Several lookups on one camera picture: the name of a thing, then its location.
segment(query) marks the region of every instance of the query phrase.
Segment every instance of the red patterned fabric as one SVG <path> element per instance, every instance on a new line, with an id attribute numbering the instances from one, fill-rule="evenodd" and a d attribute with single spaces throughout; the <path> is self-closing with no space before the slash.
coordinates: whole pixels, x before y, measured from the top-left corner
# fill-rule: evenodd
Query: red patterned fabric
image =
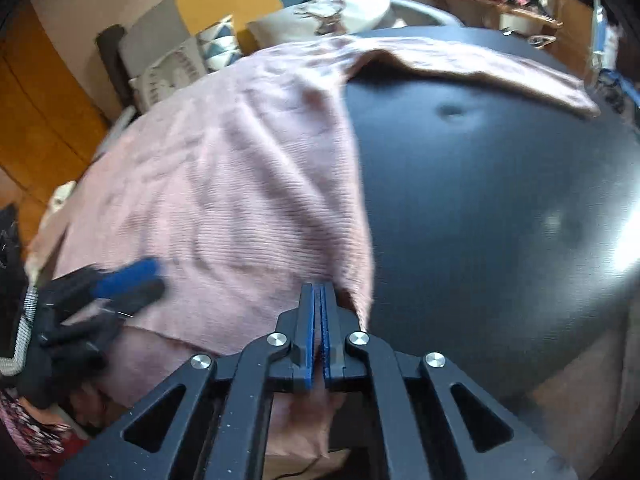
<path id="1" fill-rule="evenodd" d="M 0 420 L 15 445 L 44 480 L 53 480 L 63 462 L 86 444 L 66 424 L 47 426 L 39 423 L 16 399 L 1 390 Z"/>

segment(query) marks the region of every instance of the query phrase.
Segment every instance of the black metal frame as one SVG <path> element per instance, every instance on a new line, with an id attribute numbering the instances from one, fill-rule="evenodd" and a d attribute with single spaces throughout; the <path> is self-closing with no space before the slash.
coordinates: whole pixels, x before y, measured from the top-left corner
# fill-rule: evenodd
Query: black metal frame
<path id="1" fill-rule="evenodd" d="M 368 400 L 373 479 L 577 478 L 454 364 L 363 333 L 352 342 L 357 318 L 337 306 L 333 287 L 305 284 L 298 308 L 278 318 L 279 339 L 195 356 L 66 463 L 60 480 L 260 479 L 273 393 L 310 386 L 316 316 L 326 386 Z"/>

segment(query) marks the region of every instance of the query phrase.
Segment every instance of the wooden desk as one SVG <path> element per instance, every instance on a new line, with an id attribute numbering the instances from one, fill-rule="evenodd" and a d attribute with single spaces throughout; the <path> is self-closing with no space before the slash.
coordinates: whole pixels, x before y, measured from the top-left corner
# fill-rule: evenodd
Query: wooden desk
<path id="1" fill-rule="evenodd" d="M 496 0 L 434 0 L 437 7 L 457 16 L 467 27 L 500 29 L 500 16 L 510 14 L 543 27 L 542 34 L 554 36 L 562 23 L 532 10 L 512 7 Z"/>

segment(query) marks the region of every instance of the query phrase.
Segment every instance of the pink cloth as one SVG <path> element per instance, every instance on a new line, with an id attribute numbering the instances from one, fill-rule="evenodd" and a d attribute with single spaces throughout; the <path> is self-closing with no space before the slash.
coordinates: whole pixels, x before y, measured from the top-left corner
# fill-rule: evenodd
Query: pink cloth
<path id="1" fill-rule="evenodd" d="M 56 268 L 162 260 L 166 297 L 113 350 L 114 400 L 138 400 L 192 347 L 240 351 L 296 306 L 304 281 L 332 280 L 366 327 L 374 266 L 342 88 L 374 57 L 599 112 L 572 76 L 427 38 L 283 44 L 176 92 L 84 176 Z"/>

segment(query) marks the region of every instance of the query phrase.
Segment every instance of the black tabletop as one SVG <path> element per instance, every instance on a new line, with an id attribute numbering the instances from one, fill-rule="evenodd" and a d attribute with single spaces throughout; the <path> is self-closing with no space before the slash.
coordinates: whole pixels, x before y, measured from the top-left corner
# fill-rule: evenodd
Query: black tabletop
<path id="1" fill-rule="evenodd" d="M 501 32 L 462 41 L 566 70 Z M 536 386 L 628 310 L 640 258 L 640 146 L 596 98 L 592 120 L 487 84 L 377 63 L 346 88 L 374 245 L 370 331 L 439 351 L 489 393 Z"/>

